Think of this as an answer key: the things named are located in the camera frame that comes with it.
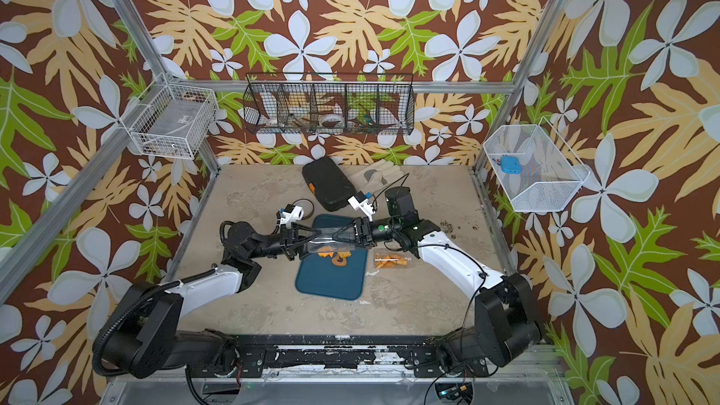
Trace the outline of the round brown cookie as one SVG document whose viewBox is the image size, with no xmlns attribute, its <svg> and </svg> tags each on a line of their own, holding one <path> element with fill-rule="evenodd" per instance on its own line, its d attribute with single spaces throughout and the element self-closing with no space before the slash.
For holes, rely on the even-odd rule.
<svg viewBox="0 0 720 405">
<path fill-rule="evenodd" d="M 337 253 L 332 257 L 331 263 L 333 264 L 333 266 L 344 267 L 347 266 L 348 261 L 341 254 Z"/>
</svg>

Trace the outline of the clear plastic cookie jar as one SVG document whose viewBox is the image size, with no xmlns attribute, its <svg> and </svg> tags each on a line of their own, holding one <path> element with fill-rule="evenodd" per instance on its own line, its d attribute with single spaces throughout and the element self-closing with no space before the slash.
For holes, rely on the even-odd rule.
<svg viewBox="0 0 720 405">
<path fill-rule="evenodd" d="M 339 251 L 353 251 L 353 249 L 339 249 L 336 246 L 336 241 L 332 238 L 331 234 L 339 228 L 320 228 L 321 235 L 311 241 L 309 241 L 309 249 L 312 253 L 318 253 L 322 247 L 329 246 L 335 252 Z"/>
</svg>

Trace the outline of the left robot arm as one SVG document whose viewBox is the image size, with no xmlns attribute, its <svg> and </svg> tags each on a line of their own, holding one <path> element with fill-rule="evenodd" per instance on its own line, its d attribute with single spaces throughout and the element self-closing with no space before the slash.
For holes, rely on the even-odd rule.
<svg viewBox="0 0 720 405">
<path fill-rule="evenodd" d="M 216 330 L 181 331 L 180 320 L 223 297 L 239 294 L 257 279 L 260 258 L 308 256 L 320 231 L 291 223 L 259 234 L 247 221 L 219 227 L 223 257 L 218 265 L 185 279 L 132 285 L 99 331 L 92 368 L 103 377 L 146 378 L 157 371 L 186 367 L 191 372 L 228 374 L 236 363 L 236 340 Z"/>
</svg>

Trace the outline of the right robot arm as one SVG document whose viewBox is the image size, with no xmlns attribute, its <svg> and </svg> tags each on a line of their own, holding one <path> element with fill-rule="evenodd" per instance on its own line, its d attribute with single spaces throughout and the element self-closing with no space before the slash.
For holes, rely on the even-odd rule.
<svg viewBox="0 0 720 405">
<path fill-rule="evenodd" d="M 395 242 L 399 249 L 430 264 L 468 296 L 466 311 L 474 323 L 463 324 L 437 343 L 445 371 L 462 369 L 486 376 L 474 366 L 489 361 L 502 368 L 546 338 L 533 287 L 519 274 L 504 274 L 461 249 L 440 226 L 422 219 L 408 187 L 386 191 L 389 216 L 375 219 L 371 197 L 357 193 L 348 203 L 363 217 L 335 231 L 333 238 L 355 247 Z"/>
</svg>

